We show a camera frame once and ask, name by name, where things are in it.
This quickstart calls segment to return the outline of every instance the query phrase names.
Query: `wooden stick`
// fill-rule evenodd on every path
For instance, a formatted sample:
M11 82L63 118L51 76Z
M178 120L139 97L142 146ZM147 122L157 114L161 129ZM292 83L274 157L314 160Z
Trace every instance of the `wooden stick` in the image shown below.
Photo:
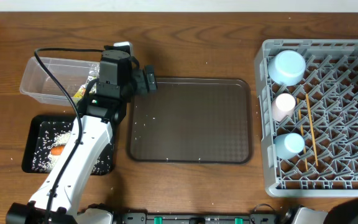
M312 120L311 120L309 94L306 94L306 104L308 105L308 114L309 114L309 123L310 123L310 133L311 133L311 141L313 142L314 159L315 159L315 161L316 161L316 166L318 166L317 152L316 152L316 140L314 140L314 129L313 129L313 122L312 122Z
M298 117L299 117L299 120L301 120L301 109L298 110ZM301 135L303 137L303 124L301 124ZM306 154L306 145L303 147L303 153ZM309 170L309 167L308 167L308 160L305 158L305 167L306 167L306 171Z

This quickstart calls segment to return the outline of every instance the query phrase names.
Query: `gray dish rack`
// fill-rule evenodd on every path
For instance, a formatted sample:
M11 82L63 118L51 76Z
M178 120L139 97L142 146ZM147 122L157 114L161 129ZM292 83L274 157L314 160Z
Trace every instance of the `gray dish rack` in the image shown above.
M295 86L280 86L268 75L269 60L283 50L297 51L306 60L305 75ZM273 197L358 197L358 40L266 40L254 63L266 192ZM290 93L301 101L294 114L279 123L272 119L271 104L281 93ZM318 166L306 93L311 103ZM290 160L278 158L273 139L285 133L300 134L301 125L306 153Z

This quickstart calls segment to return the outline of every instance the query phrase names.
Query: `white wall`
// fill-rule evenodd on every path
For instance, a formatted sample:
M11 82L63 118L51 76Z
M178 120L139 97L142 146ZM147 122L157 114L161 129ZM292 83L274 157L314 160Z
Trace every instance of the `white wall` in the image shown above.
M358 12L358 0L0 0L0 11Z

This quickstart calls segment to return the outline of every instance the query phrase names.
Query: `clear plastic container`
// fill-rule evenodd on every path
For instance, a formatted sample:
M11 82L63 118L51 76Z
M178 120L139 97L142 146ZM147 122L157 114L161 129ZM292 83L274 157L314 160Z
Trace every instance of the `clear plastic container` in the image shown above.
M86 83L88 76L98 76L99 62L85 62L61 58L41 57L42 62L50 72L59 80L70 96L74 96L81 85ZM42 69L35 57L30 58L25 68L20 92L29 95L40 103L69 106L55 82Z

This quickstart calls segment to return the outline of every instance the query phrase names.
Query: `green clip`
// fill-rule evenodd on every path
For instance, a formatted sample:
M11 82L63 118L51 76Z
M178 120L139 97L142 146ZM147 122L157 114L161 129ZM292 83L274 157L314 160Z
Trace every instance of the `green clip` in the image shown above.
M154 217L154 224L162 224L162 217Z
M242 224L242 218L235 218L234 224Z

